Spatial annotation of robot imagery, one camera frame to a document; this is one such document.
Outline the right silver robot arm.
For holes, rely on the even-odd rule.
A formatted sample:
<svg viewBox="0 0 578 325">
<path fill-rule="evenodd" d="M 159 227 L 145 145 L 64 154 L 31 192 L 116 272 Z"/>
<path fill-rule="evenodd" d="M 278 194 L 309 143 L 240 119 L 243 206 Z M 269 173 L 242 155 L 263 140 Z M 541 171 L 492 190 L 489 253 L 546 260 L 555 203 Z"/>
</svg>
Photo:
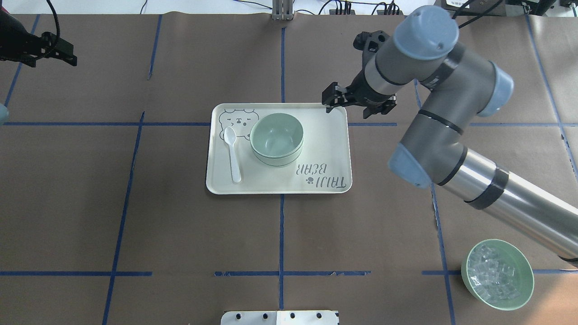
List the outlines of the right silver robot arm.
<svg viewBox="0 0 578 325">
<path fill-rule="evenodd" d="M 430 95 L 396 150 L 389 169 L 418 188 L 444 187 L 577 265 L 577 209 L 460 143 L 475 116 L 491 116 L 513 93 L 512 77 L 458 41 L 456 20 L 443 8 L 415 9 L 392 35 L 362 32 L 354 47 L 363 67 L 347 87 L 331 83 L 321 103 L 363 107 L 364 119 L 387 114 L 390 99 L 417 81 Z"/>
</svg>

